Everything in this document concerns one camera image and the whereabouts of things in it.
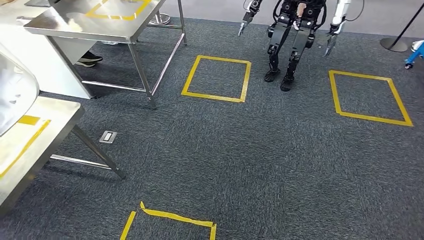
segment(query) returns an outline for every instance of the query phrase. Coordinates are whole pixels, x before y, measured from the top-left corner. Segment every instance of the black sneaker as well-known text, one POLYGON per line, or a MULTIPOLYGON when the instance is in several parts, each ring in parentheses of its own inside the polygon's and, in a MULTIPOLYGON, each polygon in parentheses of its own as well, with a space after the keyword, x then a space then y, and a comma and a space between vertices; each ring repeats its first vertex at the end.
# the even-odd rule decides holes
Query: black sneaker
POLYGON ((79 60, 80 63, 97 63, 103 60, 103 57, 96 56, 90 51, 87 51, 79 60))
POLYGON ((302 23, 302 18, 297 17, 296 20, 293 22, 294 29, 299 31, 299 27, 301 26, 301 23, 302 23))
POLYGON ((96 65, 95 62, 83 62, 83 61, 77 61, 75 64, 86 67, 86 68, 91 68, 91 67, 94 67, 96 65))

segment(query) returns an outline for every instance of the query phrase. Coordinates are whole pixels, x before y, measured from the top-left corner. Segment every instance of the humanoid robot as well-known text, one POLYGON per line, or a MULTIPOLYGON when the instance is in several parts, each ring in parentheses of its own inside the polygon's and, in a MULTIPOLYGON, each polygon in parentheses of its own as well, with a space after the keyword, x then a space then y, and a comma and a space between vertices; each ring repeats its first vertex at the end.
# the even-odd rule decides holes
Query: humanoid robot
MULTIPOLYGON (((259 12, 261 3, 263 0, 252 0, 243 21, 241 23, 238 36, 240 36, 245 30, 246 26, 252 22, 253 17, 259 12)), ((273 82, 277 75, 281 72, 278 68, 279 59, 278 54, 281 47, 286 41, 289 35, 290 29, 293 22, 296 20, 298 5, 300 3, 306 4, 306 8, 301 16, 301 24, 298 26, 296 38, 293 43, 293 48, 289 63, 287 66, 287 72, 281 82, 280 89, 287 92, 291 89, 292 83, 295 79, 294 74, 296 67, 301 59, 301 56, 305 48, 310 49, 315 40, 315 32, 319 29, 326 21, 327 6, 326 0, 278 0, 275 5, 274 12, 272 13, 275 22, 268 27, 268 37, 271 38, 269 42, 268 55, 269 55, 269 71, 266 73, 264 80, 265 82, 273 82), (280 12, 277 14, 277 9, 281 4, 280 12), (318 24, 318 17, 321 9, 324 9, 324 13, 320 23, 318 24)), ((342 32, 343 26, 346 22, 346 14, 348 12, 349 4, 351 0, 337 0, 337 8, 335 10, 334 17, 330 24, 328 45, 325 52, 325 57, 328 56, 336 44, 337 36, 342 32)))

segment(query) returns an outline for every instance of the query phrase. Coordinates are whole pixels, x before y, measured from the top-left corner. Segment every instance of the blue object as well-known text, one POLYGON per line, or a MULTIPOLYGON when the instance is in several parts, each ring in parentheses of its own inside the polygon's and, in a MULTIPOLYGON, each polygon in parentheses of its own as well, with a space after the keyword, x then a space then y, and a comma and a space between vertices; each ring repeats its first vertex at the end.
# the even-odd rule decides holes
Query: blue object
POLYGON ((405 69, 411 69, 414 66, 414 60, 420 56, 422 57, 424 55, 424 43, 419 46, 419 48, 409 56, 408 59, 405 60, 405 69))

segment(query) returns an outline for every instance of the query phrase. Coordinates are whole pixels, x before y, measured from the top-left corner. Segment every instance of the black stanchion pole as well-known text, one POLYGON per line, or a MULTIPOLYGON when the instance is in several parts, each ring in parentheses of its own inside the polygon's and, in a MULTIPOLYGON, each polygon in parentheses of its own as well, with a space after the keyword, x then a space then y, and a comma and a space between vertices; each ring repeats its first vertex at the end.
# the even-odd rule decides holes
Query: black stanchion pole
POLYGON ((403 31, 400 33, 400 35, 396 39, 393 39, 393 38, 381 39, 380 44, 383 46, 383 48, 393 52, 405 52, 406 50, 408 50, 408 46, 406 45, 406 43, 399 40, 404 35, 404 33, 408 30, 408 28, 414 22, 415 18, 417 18, 418 14, 420 14, 421 10, 423 10, 423 8, 424 8, 424 3, 421 5, 421 7, 415 13, 413 18, 409 21, 408 25, 406 25, 406 27, 403 29, 403 31))

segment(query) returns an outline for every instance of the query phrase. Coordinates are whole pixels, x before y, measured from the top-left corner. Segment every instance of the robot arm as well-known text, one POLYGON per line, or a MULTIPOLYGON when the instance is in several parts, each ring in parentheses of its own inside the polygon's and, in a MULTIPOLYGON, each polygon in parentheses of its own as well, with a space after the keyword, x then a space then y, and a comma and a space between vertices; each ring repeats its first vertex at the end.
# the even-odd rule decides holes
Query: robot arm
POLYGON ((342 32, 343 26, 346 23, 346 15, 350 4, 351 0, 337 0, 337 8, 335 9, 334 17, 330 24, 330 38, 328 39, 324 57, 330 55, 331 50, 336 45, 337 36, 342 32))
POLYGON ((253 17, 259 12, 259 8, 261 7, 262 0, 252 0, 244 14, 243 21, 241 22, 240 30, 238 31, 238 36, 242 35, 243 31, 247 27, 249 23, 252 22, 253 17))

